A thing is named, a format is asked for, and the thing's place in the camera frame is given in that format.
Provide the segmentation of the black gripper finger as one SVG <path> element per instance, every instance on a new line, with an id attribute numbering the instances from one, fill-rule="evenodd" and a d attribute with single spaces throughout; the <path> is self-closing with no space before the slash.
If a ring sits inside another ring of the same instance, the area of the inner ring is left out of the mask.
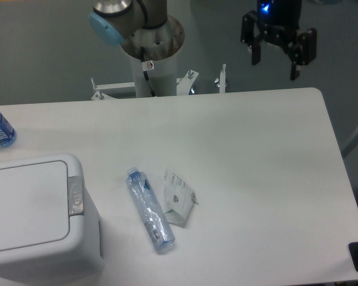
<path id="1" fill-rule="evenodd" d="M 289 56 L 291 59 L 290 80 L 299 77 L 301 67 L 309 65 L 317 55 L 317 30 L 310 28 L 306 32 L 300 33 L 295 43 L 290 48 Z"/>
<path id="2" fill-rule="evenodd" d="M 258 13 L 251 10 L 242 17 L 240 41 L 246 43 L 251 51 L 251 64 L 254 66 L 261 60 L 261 44 L 267 24 L 258 18 Z"/>

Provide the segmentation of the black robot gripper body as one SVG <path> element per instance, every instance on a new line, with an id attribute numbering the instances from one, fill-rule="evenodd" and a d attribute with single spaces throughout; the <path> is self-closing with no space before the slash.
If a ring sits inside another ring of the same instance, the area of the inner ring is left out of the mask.
<path id="1" fill-rule="evenodd" d="M 258 1 L 257 43 L 265 41 L 283 49 L 286 54 L 300 54 L 298 41 L 301 1 Z"/>

